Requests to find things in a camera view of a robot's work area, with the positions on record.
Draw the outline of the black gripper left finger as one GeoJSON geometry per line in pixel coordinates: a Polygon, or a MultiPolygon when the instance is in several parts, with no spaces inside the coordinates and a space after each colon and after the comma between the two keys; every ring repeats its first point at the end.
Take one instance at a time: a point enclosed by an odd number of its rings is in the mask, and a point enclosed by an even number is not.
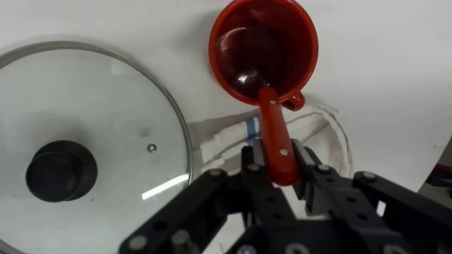
{"type": "Polygon", "coordinates": [[[201,173],[153,216],[133,230],[118,254],[201,254],[230,214],[238,213],[244,231],[227,254],[283,254],[283,227],[292,213],[258,165],[252,146],[241,149],[241,170],[201,173]]]}

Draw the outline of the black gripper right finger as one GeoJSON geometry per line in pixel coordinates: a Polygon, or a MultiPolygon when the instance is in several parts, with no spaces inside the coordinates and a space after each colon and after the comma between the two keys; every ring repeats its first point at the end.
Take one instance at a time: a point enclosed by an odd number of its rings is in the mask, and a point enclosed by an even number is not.
{"type": "Polygon", "coordinates": [[[345,254],[452,254],[452,210],[376,173],[343,177],[293,139],[296,196],[307,214],[327,214],[351,244],[345,254]]]}

